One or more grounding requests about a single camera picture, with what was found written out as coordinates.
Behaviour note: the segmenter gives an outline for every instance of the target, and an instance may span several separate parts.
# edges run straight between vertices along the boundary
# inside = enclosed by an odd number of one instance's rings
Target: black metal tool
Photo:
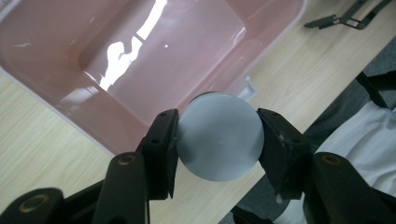
[[[173,196],[178,155],[176,109],[162,112],[136,152],[114,157],[105,180],[64,199],[59,189],[36,189],[15,200],[0,223],[149,223],[149,200]]]
[[[329,152],[314,154],[310,143],[281,115],[258,112],[265,133],[262,168],[275,195],[290,200],[305,193],[307,223],[396,223],[396,199],[370,188],[348,160]]]
[[[353,16],[356,14],[356,12],[361,9],[361,7],[367,3],[368,0],[358,0],[356,1],[352,7],[342,16],[342,17],[337,17],[335,14],[331,15],[329,17],[325,17],[316,21],[311,21],[306,23],[304,26],[307,28],[316,28],[318,27],[319,30],[334,26],[337,24],[343,24],[345,26],[357,29],[357,30],[362,30],[366,28],[369,23],[374,19],[374,17],[379,13],[379,11],[384,8],[387,4],[391,2],[391,0],[383,0],[381,3],[379,3],[376,7],[372,9],[369,14],[367,14],[363,20],[359,21],[353,18]]]

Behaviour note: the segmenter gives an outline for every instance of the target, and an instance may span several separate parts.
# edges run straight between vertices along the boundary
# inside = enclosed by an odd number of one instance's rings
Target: pink plastic bin
[[[0,0],[1,72],[113,154],[248,70],[305,0]]]

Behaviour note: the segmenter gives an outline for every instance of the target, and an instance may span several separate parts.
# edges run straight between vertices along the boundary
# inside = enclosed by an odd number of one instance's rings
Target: gray cloth
[[[304,136],[318,148],[341,124],[369,101],[366,90],[354,80],[320,115]],[[276,202],[274,189],[265,175],[237,206],[262,219],[275,220],[285,211],[289,202]]]

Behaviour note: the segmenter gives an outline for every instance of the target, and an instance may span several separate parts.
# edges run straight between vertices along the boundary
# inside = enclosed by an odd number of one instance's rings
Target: wooden table
[[[303,27],[341,15],[353,2],[308,1],[300,22],[251,72],[258,91],[254,107],[281,113],[303,132],[396,36],[394,1],[362,31]],[[69,196],[104,178],[111,157],[3,74],[0,123],[0,211],[32,189],[55,187]],[[179,163],[175,198],[151,202],[151,221],[218,223],[263,174],[256,164],[240,179],[214,183]]]

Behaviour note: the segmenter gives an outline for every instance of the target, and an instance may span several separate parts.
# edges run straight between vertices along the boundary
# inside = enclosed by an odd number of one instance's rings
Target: fabric
[[[396,196],[396,115],[367,103],[320,146],[349,160],[373,188]],[[291,201],[274,223],[306,223],[303,200]]]
[[[306,130],[304,136],[316,147],[341,124],[350,119],[370,101],[370,96],[358,81],[352,81],[332,104]]]
[[[254,213],[261,219],[275,220],[286,209],[289,200],[277,202],[274,188],[265,175],[255,187],[238,203],[238,207],[249,213]]]

